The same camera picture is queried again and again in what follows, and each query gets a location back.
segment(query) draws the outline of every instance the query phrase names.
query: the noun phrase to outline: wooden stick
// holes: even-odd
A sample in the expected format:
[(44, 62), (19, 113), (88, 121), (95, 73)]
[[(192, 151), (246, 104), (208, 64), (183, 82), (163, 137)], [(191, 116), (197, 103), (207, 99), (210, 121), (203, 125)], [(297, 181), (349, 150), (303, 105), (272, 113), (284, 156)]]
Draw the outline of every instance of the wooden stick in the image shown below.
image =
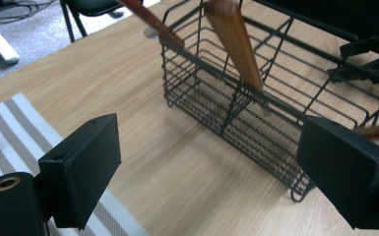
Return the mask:
[(367, 138), (367, 139), (375, 139), (379, 138), (379, 126), (377, 127), (359, 127), (354, 129), (358, 134)]
[(263, 90), (247, 28), (240, 7), (225, 0), (211, 0), (205, 14), (245, 84)]
[(138, 17), (140, 17), (151, 28), (155, 29), (160, 36), (173, 42), (174, 44), (184, 47), (185, 42), (176, 33), (174, 33), (169, 27), (167, 27), (158, 17), (156, 17), (151, 11), (145, 8), (137, 0), (116, 0), (118, 3), (124, 5)]

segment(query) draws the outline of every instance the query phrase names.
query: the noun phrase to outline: black cable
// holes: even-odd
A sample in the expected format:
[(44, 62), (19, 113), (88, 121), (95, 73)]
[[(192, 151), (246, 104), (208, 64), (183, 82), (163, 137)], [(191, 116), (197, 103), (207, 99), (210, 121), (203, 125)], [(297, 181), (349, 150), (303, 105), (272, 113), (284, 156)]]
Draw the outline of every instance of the black cable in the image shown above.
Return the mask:
[(44, 10), (48, 6), (50, 6), (53, 2), (57, 0), (50, 0), (46, 3), (36, 3), (28, 0), (19, 0), (19, 1), (5, 1), (4, 5), (0, 5), (0, 13), (8, 10), (12, 10), (15, 8), (20, 8), (26, 10), (26, 13), (19, 13), (17, 11), (17, 15), (11, 15), (7, 13), (5, 17), (0, 17), (0, 24), (8, 24), (16, 21), (20, 21), (25, 18), (29, 18), (34, 16), (36, 13)]

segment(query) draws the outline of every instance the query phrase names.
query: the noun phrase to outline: gray and white striped cloth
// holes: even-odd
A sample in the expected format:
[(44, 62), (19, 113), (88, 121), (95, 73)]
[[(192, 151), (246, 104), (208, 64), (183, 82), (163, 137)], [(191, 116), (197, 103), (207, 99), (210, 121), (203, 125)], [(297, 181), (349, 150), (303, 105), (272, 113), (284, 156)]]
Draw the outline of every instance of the gray and white striped cloth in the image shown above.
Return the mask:
[[(23, 94), (0, 103), (0, 176), (16, 171), (35, 176), (39, 172), (37, 161), (61, 141)], [(53, 219), (48, 226), (54, 236), (148, 235), (109, 190), (103, 193), (85, 230), (57, 229)]]

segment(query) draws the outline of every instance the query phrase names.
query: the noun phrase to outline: wire basket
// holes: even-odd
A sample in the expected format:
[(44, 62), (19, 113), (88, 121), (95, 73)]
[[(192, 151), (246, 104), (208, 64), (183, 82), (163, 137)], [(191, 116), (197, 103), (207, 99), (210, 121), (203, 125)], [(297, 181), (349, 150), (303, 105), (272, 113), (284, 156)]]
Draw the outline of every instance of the wire basket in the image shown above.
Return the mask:
[[(164, 21), (184, 3), (170, 8)], [(252, 89), (239, 80), (204, 5), (170, 25), (185, 49), (160, 39), (164, 97), (272, 173), (299, 202), (314, 187), (296, 162), (306, 115), (348, 128), (372, 125), (379, 120), (379, 97), (336, 77), (339, 65), (354, 68), (345, 60), (290, 37), (293, 19), (273, 29), (244, 18), (265, 82), (264, 92)]]

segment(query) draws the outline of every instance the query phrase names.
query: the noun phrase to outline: table surface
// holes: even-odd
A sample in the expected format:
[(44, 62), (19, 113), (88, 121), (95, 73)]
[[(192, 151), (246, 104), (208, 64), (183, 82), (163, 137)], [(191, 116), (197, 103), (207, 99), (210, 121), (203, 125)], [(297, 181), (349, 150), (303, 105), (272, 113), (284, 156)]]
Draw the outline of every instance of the table surface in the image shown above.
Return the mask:
[[(151, 10), (162, 17), (174, 3)], [(278, 20), (259, 7), (246, 1), (243, 12)], [(109, 189), (152, 235), (379, 235), (352, 230), (317, 189), (295, 204), (276, 178), (168, 107), (160, 45), (145, 28), (132, 16), (0, 79), (0, 101), (22, 92), (62, 137), (117, 113), (123, 163)], [(332, 51), (341, 43), (310, 38)]]

